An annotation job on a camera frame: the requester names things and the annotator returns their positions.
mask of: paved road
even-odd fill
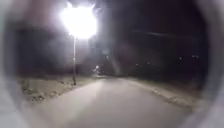
[[[38,128],[175,128],[187,119],[190,110],[168,103],[128,80],[107,79],[39,104],[26,113],[31,125]]]

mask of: roadside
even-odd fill
[[[129,78],[128,81],[137,85],[143,89],[149,90],[153,94],[160,96],[164,100],[175,103],[182,107],[188,107],[192,110],[195,109],[200,99],[199,92],[192,89],[178,89],[172,84],[160,83],[147,80],[139,80],[135,78]]]
[[[73,84],[72,76],[47,76],[43,78],[20,77],[24,98],[31,104],[36,104],[58,97],[77,87],[93,81],[92,77],[77,76],[77,85]]]

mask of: bright light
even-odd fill
[[[97,33],[97,21],[92,7],[73,8],[71,4],[62,10],[60,18],[70,35],[79,39],[89,39]]]

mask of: snowy ground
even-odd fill
[[[57,97],[65,92],[87,84],[94,79],[91,77],[77,77],[77,85],[73,84],[71,76],[48,76],[44,78],[20,77],[18,82],[21,85],[24,98],[31,103]]]

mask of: lamp post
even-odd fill
[[[67,3],[67,7],[61,11],[60,18],[69,35],[73,36],[73,81],[76,85],[76,43],[78,40],[88,40],[97,33],[97,21],[92,12],[93,7],[73,7]]]

